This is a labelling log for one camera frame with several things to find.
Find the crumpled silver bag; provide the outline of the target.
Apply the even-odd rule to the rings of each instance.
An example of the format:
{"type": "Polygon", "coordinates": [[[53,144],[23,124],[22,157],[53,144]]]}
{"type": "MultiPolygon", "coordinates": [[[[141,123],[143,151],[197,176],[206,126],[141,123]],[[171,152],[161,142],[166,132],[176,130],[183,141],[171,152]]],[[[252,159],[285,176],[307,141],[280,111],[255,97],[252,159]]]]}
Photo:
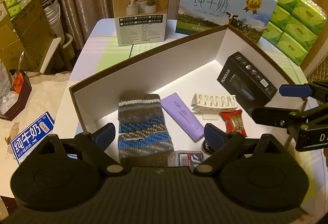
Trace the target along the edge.
{"type": "Polygon", "coordinates": [[[4,115],[9,108],[13,105],[13,100],[10,98],[11,94],[11,76],[9,75],[4,63],[1,61],[1,74],[0,74],[0,104],[1,104],[1,115],[4,115]]]}

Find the dark wooden tray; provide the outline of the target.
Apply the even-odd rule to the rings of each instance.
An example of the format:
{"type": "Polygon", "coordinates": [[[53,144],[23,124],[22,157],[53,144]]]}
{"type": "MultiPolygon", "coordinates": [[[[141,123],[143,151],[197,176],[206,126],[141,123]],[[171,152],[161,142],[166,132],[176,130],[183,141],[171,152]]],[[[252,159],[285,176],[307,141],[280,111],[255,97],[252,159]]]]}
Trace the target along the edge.
{"type": "Polygon", "coordinates": [[[23,70],[20,69],[18,75],[14,69],[9,70],[8,73],[11,76],[10,98],[13,100],[13,105],[4,115],[1,115],[1,119],[12,121],[26,107],[32,86],[23,70]]]}

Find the purple cream tube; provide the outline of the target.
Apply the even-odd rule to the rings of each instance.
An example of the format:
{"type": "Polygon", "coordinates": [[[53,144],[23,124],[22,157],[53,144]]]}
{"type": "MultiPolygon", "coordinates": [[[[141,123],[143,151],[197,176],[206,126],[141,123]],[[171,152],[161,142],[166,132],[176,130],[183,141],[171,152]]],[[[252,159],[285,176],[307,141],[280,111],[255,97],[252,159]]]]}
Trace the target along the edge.
{"type": "Polygon", "coordinates": [[[161,99],[161,106],[194,142],[203,138],[204,127],[177,93],[161,99]]]}

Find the green tissue pack stack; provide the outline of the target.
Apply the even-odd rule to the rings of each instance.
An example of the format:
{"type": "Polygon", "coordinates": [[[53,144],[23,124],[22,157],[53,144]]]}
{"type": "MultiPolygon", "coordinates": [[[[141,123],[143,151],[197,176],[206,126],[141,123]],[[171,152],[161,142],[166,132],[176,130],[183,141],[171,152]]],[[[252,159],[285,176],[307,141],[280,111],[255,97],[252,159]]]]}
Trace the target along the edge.
{"type": "Polygon", "coordinates": [[[262,37],[300,65],[326,21],[326,12],[312,0],[277,0],[262,37]]]}

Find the blue dental floss box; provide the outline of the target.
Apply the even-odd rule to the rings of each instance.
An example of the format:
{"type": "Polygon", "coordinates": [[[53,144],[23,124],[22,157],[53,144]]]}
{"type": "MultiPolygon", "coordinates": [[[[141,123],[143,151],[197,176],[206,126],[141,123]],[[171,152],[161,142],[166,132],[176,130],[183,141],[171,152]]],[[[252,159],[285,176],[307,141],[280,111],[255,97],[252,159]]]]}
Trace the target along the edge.
{"type": "Polygon", "coordinates": [[[201,151],[174,151],[167,158],[168,167],[188,167],[192,172],[204,161],[201,151]]]}

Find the black shaver box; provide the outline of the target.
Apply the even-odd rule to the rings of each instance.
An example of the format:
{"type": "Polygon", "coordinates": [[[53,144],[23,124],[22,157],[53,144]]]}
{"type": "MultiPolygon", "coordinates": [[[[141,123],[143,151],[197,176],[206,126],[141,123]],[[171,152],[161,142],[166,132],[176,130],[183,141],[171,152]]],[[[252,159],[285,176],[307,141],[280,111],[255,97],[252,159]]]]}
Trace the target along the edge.
{"type": "Polygon", "coordinates": [[[238,51],[227,58],[217,81],[236,96],[249,115],[255,108],[266,106],[277,92],[268,78],[238,51]]]}

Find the checked tablecloth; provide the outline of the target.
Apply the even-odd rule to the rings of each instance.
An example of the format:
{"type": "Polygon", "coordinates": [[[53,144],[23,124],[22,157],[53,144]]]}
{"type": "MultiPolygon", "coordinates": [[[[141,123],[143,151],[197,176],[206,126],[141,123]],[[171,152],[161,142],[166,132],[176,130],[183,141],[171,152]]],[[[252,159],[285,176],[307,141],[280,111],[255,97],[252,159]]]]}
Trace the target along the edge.
{"type": "MultiPolygon", "coordinates": [[[[185,36],[175,33],[176,20],[167,21],[167,25],[167,40],[156,43],[158,46],[185,36]]],[[[82,127],[73,107],[69,87],[103,69],[154,49],[156,44],[119,47],[117,45],[114,19],[102,19],[92,30],[68,80],[65,80],[68,74],[64,74],[61,77],[63,81],[59,82],[50,81],[50,76],[36,76],[32,73],[33,77],[30,82],[36,81],[32,84],[32,92],[25,109],[14,121],[1,120],[1,196],[13,198],[10,190],[10,179],[18,167],[18,163],[11,154],[10,145],[7,145],[4,141],[5,137],[9,136],[13,125],[17,128],[13,132],[14,136],[48,111],[55,121],[53,132],[60,138],[73,137],[82,131],[82,127]]],[[[305,76],[300,67],[297,67],[278,48],[263,38],[260,38],[258,46],[294,82],[297,84],[305,83],[305,76]]],[[[175,150],[200,151],[203,139],[195,143],[165,111],[164,114],[165,118],[168,118],[166,120],[168,129],[169,127],[177,128],[179,130],[178,135],[181,136],[171,135],[175,150]]],[[[310,173],[310,189],[303,204],[304,208],[311,215],[320,218],[322,214],[327,213],[327,167],[323,150],[302,152],[295,155],[300,158],[300,160],[297,160],[301,161],[301,165],[304,165],[306,172],[310,173]]]]}

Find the red candy wrapper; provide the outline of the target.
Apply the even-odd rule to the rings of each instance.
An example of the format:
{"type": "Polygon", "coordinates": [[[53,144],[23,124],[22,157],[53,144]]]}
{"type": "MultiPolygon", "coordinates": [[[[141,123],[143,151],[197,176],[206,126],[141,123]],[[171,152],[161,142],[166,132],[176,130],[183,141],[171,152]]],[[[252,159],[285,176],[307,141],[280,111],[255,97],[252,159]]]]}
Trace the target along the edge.
{"type": "Polygon", "coordinates": [[[220,116],[226,125],[226,133],[229,134],[231,132],[238,132],[242,134],[244,137],[247,137],[244,123],[242,120],[242,110],[234,110],[231,112],[221,112],[220,116]]]}

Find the quilted chair cushion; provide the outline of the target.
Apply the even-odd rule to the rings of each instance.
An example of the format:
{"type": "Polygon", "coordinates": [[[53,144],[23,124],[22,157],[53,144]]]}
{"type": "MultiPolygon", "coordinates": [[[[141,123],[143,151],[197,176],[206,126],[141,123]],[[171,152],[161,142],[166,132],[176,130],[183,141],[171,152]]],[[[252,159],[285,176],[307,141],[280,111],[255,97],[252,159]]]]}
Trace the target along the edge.
{"type": "Polygon", "coordinates": [[[306,77],[308,82],[328,81],[328,62],[327,59],[321,61],[320,64],[306,77]]]}

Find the brown cardboard carton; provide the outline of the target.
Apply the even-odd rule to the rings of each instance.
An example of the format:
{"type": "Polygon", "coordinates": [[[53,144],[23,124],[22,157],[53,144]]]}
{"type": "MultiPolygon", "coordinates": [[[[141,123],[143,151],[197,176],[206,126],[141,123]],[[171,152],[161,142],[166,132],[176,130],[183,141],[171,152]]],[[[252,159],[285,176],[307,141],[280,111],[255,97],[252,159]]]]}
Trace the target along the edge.
{"type": "Polygon", "coordinates": [[[30,1],[13,20],[1,24],[1,61],[6,69],[16,69],[24,53],[24,71],[40,72],[55,38],[40,0],[30,1]]]}

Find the white hair claw clip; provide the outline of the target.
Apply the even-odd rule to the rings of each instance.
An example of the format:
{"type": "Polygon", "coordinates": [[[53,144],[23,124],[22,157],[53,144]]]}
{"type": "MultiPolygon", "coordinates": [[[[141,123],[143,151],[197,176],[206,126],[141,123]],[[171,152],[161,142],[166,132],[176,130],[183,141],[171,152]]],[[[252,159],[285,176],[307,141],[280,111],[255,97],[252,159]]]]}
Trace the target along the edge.
{"type": "Polygon", "coordinates": [[[235,95],[195,93],[191,102],[194,111],[234,111],[238,108],[235,95]]]}

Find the humidifier product box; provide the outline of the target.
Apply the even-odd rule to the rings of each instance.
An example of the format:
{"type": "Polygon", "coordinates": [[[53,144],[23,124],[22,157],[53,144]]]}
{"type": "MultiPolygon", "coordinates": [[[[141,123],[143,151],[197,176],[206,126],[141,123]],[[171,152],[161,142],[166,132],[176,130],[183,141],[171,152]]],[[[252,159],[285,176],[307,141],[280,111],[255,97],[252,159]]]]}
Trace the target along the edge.
{"type": "Polygon", "coordinates": [[[112,0],[119,46],[165,40],[169,0],[112,0]]]}

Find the brown cardboard storage box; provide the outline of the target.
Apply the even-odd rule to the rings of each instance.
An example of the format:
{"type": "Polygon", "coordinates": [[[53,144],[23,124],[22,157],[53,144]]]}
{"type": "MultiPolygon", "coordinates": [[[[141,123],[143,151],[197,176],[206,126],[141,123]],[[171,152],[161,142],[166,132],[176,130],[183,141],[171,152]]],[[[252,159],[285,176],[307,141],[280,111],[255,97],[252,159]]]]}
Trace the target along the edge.
{"type": "MultiPolygon", "coordinates": [[[[195,93],[226,95],[227,90],[217,78],[227,58],[237,51],[277,88],[266,106],[296,110],[302,107],[302,99],[279,94],[279,87],[290,79],[271,59],[243,36],[228,27],[218,27],[144,52],[72,86],[70,93],[80,124],[90,133],[107,123],[119,127],[118,103],[125,91],[157,94],[160,99],[177,93],[189,109],[195,93]]],[[[167,127],[167,130],[170,136],[181,137],[177,128],[167,127]]],[[[118,152],[118,136],[115,150],[118,152]]]]}

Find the blue milk carton box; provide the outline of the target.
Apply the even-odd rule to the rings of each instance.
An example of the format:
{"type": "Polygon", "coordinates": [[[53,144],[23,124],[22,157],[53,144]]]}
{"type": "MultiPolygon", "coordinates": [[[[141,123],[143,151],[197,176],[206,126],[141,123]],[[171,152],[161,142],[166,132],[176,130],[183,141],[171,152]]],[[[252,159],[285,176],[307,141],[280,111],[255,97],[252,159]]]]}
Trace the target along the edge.
{"type": "Polygon", "coordinates": [[[277,0],[180,0],[176,32],[190,35],[231,25],[257,43],[276,6],[277,0]]]}

